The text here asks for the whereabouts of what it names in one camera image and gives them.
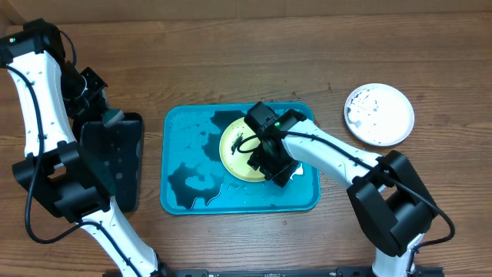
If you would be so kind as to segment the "green grey sponge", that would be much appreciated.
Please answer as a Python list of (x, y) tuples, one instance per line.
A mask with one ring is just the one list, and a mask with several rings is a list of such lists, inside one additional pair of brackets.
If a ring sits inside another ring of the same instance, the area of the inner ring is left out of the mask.
[(116, 123), (120, 122), (125, 117), (121, 109), (110, 108), (102, 114), (102, 123), (106, 128), (111, 128)]

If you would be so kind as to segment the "yellow plate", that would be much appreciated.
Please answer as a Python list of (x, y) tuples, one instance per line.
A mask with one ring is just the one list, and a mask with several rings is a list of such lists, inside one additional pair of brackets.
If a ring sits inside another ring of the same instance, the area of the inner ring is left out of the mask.
[(246, 182), (262, 182), (264, 174), (248, 165), (251, 152), (241, 153), (239, 144), (254, 135), (244, 122), (244, 117), (232, 122), (222, 133), (219, 143), (219, 156), (223, 166), (236, 178)]

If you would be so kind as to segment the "pink white plate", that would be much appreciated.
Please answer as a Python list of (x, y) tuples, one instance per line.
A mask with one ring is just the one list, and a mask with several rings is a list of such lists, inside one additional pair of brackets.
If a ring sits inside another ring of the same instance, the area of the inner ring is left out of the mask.
[(344, 120), (359, 140), (378, 147), (397, 145), (414, 127), (415, 114), (408, 98), (382, 83), (356, 88), (344, 104)]

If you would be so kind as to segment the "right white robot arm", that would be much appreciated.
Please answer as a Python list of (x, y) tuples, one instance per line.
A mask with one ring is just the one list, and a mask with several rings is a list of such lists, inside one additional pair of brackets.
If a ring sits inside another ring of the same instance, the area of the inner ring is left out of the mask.
[(285, 186), (299, 162), (345, 188), (363, 233), (376, 248), (372, 276), (416, 276), (414, 256), (437, 216), (436, 203), (407, 157), (357, 149), (293, 109), (259, 104), (245, 118), (260, 143), (248, 164)]

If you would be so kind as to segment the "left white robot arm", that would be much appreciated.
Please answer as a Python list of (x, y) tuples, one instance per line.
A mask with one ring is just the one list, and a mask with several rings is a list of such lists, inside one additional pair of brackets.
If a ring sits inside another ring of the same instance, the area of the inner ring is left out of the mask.
[(91, 235), (120, 276), (169, 276), (126, 219), (138, 207), (143, 119), (108, 104), (105, 82), (66, 59), (67, 42), (41, 18), (1, 40), (1, 66), (15, 83), (25, 124), (15, 180), (28, 204)]

